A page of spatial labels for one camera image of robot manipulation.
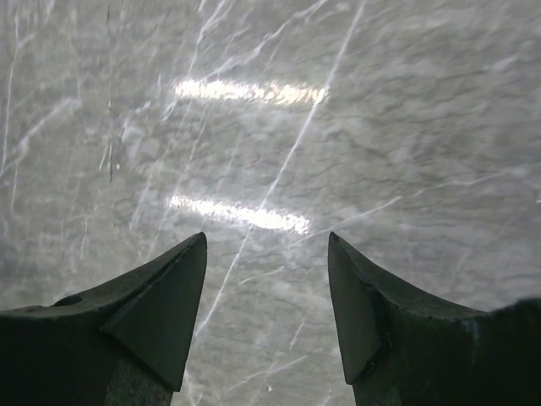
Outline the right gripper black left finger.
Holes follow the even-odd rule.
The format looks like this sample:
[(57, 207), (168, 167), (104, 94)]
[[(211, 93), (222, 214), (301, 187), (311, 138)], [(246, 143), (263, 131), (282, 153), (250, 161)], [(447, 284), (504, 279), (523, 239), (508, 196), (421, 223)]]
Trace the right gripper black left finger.
[(168, 405), (181, 389), (207, 264), (197, 233), (50, 306), (1, 314), (4, 405)]

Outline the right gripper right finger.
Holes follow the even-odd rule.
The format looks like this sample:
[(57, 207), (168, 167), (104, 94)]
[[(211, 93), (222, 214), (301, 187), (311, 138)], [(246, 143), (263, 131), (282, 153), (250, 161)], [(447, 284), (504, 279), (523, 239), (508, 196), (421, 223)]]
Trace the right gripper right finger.
[(540, 301), (481, 311), (427, 293), (332, 233), (328, 275), (358, 405), (537, 405)]

